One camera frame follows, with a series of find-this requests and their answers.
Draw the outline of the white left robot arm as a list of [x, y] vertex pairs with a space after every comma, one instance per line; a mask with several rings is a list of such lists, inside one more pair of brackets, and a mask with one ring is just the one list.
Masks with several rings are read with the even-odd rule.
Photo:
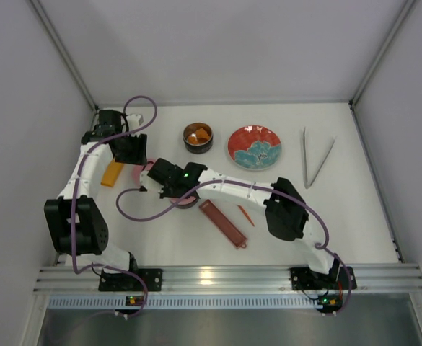
[[75, 273], [101, 267], [108, 273], [136, 272], [134, 256], [110, 243], [109, 228], [96, 197], [109, 166], [146, 163], [144, 118], [100, 110], [97, 123], [81, 139], [76, 166], [55, 199], [44, 205], [54, 249], [71, 257]]

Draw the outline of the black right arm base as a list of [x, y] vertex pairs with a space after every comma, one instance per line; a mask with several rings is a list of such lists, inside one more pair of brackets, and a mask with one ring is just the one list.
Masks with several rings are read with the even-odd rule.
[[352, 267], [334, 270], [332, 274], [312, 272], [308, 267], [293, 267], [289, 269], [293, 290], [356, 290], [357, 283]]

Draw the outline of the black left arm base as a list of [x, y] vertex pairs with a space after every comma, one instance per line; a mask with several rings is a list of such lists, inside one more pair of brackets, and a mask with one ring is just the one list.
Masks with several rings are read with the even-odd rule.
[[[162, 290], [163, 269], [141, 268], [136, 273], [144, 282], [148, 292], [160, 292]], [[102, 270], [98, 291], [100, 292], [139, 292], [144, 289], [141, 281], [131, 275], [123, 273], [108, 273]]]

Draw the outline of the orange food pieces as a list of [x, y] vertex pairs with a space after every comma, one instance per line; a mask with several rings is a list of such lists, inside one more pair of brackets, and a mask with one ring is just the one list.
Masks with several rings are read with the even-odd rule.
[[191, 145], [199, 146], [209, 142], [211, 140], [211, 136], [205, 128], [197, 128], [190, 133], [185, 140]]

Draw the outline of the orange plastic fork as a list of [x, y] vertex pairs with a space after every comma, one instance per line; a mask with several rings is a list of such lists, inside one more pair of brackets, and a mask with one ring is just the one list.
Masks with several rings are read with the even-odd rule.
[[250, 215], [248, 214], [248, 212], [241, 206], [238, 205], [239, 210], [242, 212], [242, 214], [245, 216], [245, 218], [248, 220], [248, 222], [250, 223], [250, 225], [252, 227], [255, 227], [255, 223], [253, 222], [253, 220], [251, 219]]

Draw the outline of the black steel lunch bowl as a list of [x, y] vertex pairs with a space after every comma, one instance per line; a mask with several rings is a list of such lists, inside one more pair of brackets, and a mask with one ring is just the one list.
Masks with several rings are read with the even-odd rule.
[[191, 123], [183, 130], [183, 143], [192, 154], [204, 154], [213, 146], [214, 133], [206, 123]]

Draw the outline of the metal tongs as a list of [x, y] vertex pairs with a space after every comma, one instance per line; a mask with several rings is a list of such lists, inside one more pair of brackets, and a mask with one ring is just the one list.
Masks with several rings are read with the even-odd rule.
[[312, 142], [307, 128], [302, 129], [300, 144], [302, 179], [305, 189], [310, 189], [316, 183], [334, 149], [336, 139], [336, 137], [331, 137], [327, 143], [322, 141], [319, 145], [316, 145]]

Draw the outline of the pink lid with black handle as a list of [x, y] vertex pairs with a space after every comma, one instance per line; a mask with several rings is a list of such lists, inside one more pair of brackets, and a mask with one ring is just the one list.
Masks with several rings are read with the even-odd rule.
[[198, 198], [194, 196], [187, 197], [183, 200], [179, 198], [170, 198], [169, 201], [171, 204], [175, 205], [176, 208], [189, 209], [192, 208], [198, 202]]
[[147, 163], [145, 165], [134, 165], [131, 176], [136, 186], [141, 186], [141, 173], [149, 171], [154, 163], [156, 162], [156, 159], [147, 159]]

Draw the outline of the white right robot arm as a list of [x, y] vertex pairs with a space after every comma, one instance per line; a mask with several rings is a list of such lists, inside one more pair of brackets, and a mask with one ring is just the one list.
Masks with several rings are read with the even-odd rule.
[[223, 200], [252, 209], [265, 217], [271, 236], [292, 242], [312, 272], [327, 275], [334, 259], [326, 248], [330, 235], [326, 223], [298, 193], [292, 183], [279, 177], [274, 183], [251, 182], [217, 172], [204, 164], [185, 167], [157, 159], [140, 173], [141, 186], [157, 189], [160, 198]]

